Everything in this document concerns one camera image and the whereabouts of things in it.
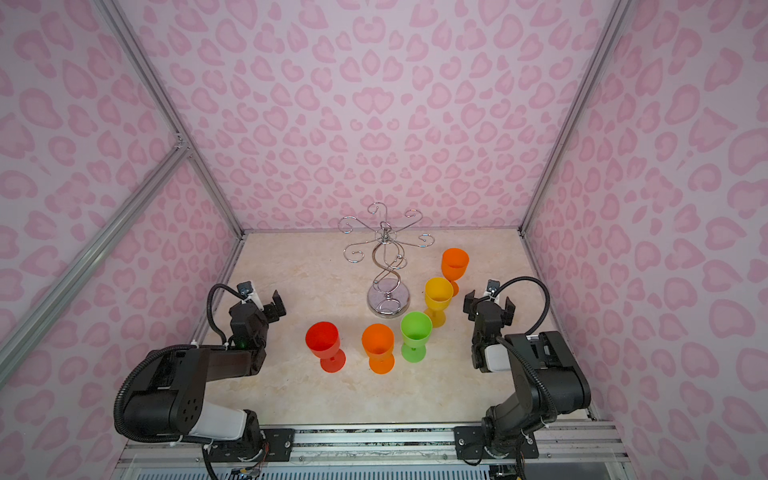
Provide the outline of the aluminium frame corner profile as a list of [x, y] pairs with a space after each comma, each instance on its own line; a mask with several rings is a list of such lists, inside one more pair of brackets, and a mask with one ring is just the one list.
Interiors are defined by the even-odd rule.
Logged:
[[1, 5], [1, 380], [39, 344], [183, 165], [242, 228], [117, 1]]

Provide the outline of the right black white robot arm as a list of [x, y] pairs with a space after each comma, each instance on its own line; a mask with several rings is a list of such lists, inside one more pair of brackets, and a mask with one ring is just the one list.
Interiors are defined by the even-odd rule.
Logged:
[[[515, 304], [499, 295], [508, 287], [531, 282], [542, 290], [544, 307], [534, 325], [518, 334], [502, 333], [513, 323]], [[561, 415], [586, 409], [592, 392], [571, 349], [558, 331], [539, 327], [547, 317], [551, 296], [546, 285], [531, 276], [504, 283], [490, 280], [484, 294], [467, 293], [463, 312], [473, 323], [471, 360], [483, 373], [508, 371], [514, 391], [502, 403], [489, 407], [478, 427], [454, 429], [457, 458], [470, 466], [484, 459], [513, 459], [521, 467], [539, 457], [535, 432], [554, 424]]]

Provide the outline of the orange plastic wine glass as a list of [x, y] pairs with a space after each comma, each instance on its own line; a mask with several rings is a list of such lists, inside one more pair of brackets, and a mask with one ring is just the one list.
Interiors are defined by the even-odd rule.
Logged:
[[395, 365], [393, 354], [395, 337], [384, 324], [373, 324], [362, 334], [362, 346], [368, 357], [370, 369], [379, 375], [389, 373]]

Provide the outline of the yellow plastic wine glass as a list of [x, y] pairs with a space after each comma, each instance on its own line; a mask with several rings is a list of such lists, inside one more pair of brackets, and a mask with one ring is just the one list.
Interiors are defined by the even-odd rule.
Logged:
[[445, 324], [445, 310], [450, 305], [453, 294], [453, 286], [445, 278], [435, 277], [427, 281], [424, 290], [426, 304], [424, 313], [429, 317], [434, 328], [440, 328]]

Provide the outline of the red plastic wine glass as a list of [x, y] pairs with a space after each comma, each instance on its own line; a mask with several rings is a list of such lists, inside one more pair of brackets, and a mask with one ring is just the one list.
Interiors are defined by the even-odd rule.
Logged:
[[323, 371], [336, 373], [344, 367], [346, 355], [335, 324], [323, 321], [312, 325], [305, 335], [305, 344], [319, 359]]

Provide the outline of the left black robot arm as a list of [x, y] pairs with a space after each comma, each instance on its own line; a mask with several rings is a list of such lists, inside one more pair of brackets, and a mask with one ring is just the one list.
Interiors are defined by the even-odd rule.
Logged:
[[205, 314], [217, 345], [177, 344], [150, 351], [127, 375], [113, 405], [115, 430], [145, 444], [198, 444], [211, 462], [261, 461], [267, 441], [257, 415], [206, 400], [209, 383], [257, 375], [270, 326], [286, 314], [279, 293], [262, 302], [251, 283], [214, 284]]

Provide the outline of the chrome wine glass rack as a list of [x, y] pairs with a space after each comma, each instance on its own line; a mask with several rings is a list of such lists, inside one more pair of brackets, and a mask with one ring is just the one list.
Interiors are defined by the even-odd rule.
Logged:
[[363, 251], [371, 246], [370, 259], [377, 268], [366, 294], [366, 304], [369, 310], [382, 318], [396, 318], [404, 314], [410, 306], [410, 290], [404, 283], [401, 271], [408, 265], [407, 247], [426, 249], [435, 243], [435, 238], [429, 233], [422, 233], [418, 240], [404, 242], [398, 235], [420, 223], [424, 215], [415, 208], [405, 211], [404, 218], [408, 223], [396, 227], [390, 220], [388, 207], [381, 201], [375, 201], [367, 207], [367, 212], [378, 222], [366, 223], [355, 215], [346, 215], [339, 219], [338, 230], [344, 235], [350, 235], [355, 225], [361, 226], [371, 233], [372, 237], [365, 241], [349, 243], [343, 250], [343, 256], [348, 263], [357, 264], [367, 258]]

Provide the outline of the dark orange wine glass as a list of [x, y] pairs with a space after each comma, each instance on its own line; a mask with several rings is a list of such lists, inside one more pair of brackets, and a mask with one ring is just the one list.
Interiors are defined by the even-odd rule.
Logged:
[[469, 262], [468, 253], [460, 248], [449, 248], [442, 255], [441, 271], [453, 288], [453, 296], [459, 293], [458, 280], [466, 273]]

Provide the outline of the green plastic wine glass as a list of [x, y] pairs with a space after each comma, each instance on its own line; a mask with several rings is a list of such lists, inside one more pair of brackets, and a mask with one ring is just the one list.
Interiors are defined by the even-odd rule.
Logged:
[[431, 319], [422, 312], [406, 314], [400, 323], [403, 339], [401, 354], [410, 363], [419, 363], [426, 356], [426, 344], [431, 336]]

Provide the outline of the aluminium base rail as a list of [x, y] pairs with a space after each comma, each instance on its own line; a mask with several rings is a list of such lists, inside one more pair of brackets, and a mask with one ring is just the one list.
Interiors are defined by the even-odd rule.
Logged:
[[192, 444], [129, 443], [114, 479], [633, 479], [610, 422], [559, 421], [492, 453], [476, 423], [276, 425], [243, 459]]

